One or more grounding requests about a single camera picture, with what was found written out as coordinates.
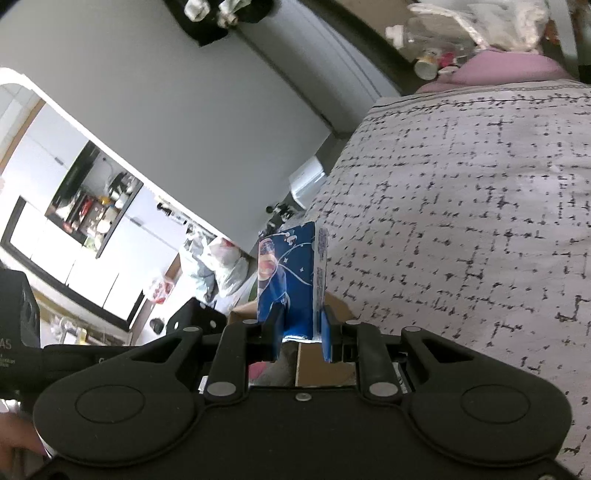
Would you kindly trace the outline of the person's left hand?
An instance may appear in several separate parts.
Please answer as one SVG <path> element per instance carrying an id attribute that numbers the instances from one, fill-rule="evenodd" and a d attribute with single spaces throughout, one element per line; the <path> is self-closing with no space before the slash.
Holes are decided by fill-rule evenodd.
<path id="1" fill-rule="evenodd" d="M 45 449 L 29 417 L 1 400 L 1 478 L 26 479 L 47 461 Z"/>

